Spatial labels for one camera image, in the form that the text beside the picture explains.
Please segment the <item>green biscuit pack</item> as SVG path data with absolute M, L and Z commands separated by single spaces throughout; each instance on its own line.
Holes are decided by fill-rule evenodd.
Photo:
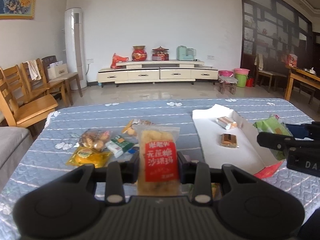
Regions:
M 211 183 L 211 188 L 212 188 L 212 198 L 213 198 L 213 200 L 220 199 L 221 196 L 222 196 L 220 184 L 219 183 Z

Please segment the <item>yellow snack pack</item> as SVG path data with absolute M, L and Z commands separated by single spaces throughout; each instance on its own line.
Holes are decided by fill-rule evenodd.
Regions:
M 95 168 L 104 167 L 113 154 L 109 151 L 100 152 L 89 147 L 78 147 L 66 162 L 68 166 L 92 164 Z

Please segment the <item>light green cracker pack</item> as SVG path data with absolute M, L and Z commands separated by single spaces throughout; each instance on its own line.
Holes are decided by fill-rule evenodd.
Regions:
M 286 127 L 286 125 L 280 121 L 278 115 L 270 115 L 269 118 L 263 120 L 257 120 L 253 126 L 258 132 L 268 132 L 273 134 L 292 136 L 292 133 Z

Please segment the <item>dark brown cake pack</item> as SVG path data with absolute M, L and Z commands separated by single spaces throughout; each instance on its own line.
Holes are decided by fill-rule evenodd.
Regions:
M 237 137 L 233 134 L 224 133 L 221 135 L 220 145 L 228 148 L 237 148 Z

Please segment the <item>red label sachima pack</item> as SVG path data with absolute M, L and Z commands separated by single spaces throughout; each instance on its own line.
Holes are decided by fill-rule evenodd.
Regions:
M 137 193 L 140 196 L 178 196 L 180 177 L 176 140 L 179 127 L 140 126 Z

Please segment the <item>blue white snack pack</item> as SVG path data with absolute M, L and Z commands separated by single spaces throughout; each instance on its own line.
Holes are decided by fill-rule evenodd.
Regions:
M 131 155 L 133 155 L 133 154 L 135 154 L 135 153 L 137 153 L 137 152 L 139 152 L 139 146 L 133 146 L 131 149 L 129 149 L 129 150 L 127 151 L 127 153 L 128 153 L 128 154 L 131 154 Z

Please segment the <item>green white snack pack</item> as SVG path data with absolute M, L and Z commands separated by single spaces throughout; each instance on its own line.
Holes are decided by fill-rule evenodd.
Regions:
M 124 153 L 133 148 L 134 143 L 125 140 L 122 136 L 117 135 L 105 144 L 106 148 L 115 158 L 119 158 Z

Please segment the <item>clear bag round cookies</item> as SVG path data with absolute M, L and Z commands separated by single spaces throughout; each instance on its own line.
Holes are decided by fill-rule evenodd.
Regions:
M 105 144 L 111 139 L 111 132 L 106 129 L 88 129 L 80 139 L 79 145 L 102 152 Z

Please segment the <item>chair by shelf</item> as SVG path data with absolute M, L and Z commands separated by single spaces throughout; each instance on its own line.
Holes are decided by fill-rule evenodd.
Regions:
M 263 54 L 257 53 L 254 65 L 256 67 L 254 86 L 257 84 L 261 86 L 264 78 L 268 78 L 268 92 L 271 91 L 273 81 L 274 89 L 276 89 L 279 79 L 287 78 L 287 70 L 283 61 L 276 60 L 272 57 L 264 57 Z

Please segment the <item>red gift box on table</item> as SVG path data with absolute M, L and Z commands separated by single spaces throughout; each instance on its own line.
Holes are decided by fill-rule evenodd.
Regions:
M 298 56 L 295 54 L 288 54 L 287 55 L 287 65 L 290 68 L 296 68 L 297 67 L 297 60 L 298 60 Z

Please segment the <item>small wooden stool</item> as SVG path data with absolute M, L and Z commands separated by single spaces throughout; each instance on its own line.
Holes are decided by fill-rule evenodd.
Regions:
M 234 77 L 228 76 L 219 76 L 219 92 L 221 94 L 225 93 L 225 90 L 228 88 L 231 94 L 236 93 L 236 85 L 238 80 Z

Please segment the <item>light wooden chair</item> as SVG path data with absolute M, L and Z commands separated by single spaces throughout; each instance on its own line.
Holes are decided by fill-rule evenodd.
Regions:
M 52 95 L 45 95 L 19 106 L 1 69 L 1 112 L 9 126 L 28 128 L 46 119 L 57 106 Z
M 18 65 L 14 65 L 7 69 L 1 68 L 1 72 L 19 106 L 45 96 L 46 89 L 43 88 L 28 92 L 27 86 Z

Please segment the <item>white standing air conditioner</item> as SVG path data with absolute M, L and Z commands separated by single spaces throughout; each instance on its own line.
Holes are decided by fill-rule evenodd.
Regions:
M 79 7 L 65 11 L 65 49 L 68 71 L 78 73 L 80 88 L 87 87 L 84 51 L 83 11 Z

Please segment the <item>red pavilion gift box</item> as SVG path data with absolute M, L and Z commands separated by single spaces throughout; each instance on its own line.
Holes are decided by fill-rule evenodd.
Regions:
M 159 46 L 152 50 L 152 61 L 169 61 L 169 49 Z

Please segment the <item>dark chair with bag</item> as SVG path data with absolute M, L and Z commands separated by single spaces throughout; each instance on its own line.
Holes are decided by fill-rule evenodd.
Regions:
M 80 78 L 78 72 L 69 72 L 67 64 L 62 61 L 57 61 L 56 56 L 47 56 L 42 58 L 42 65 L 48 81 L 63 81 L 69 97 L 69 102 L 73 105 L 73 98 L 71 92 L 71 84 L 76 83 L 79 95 L 82 97 L 82 90 L 80 85 Z

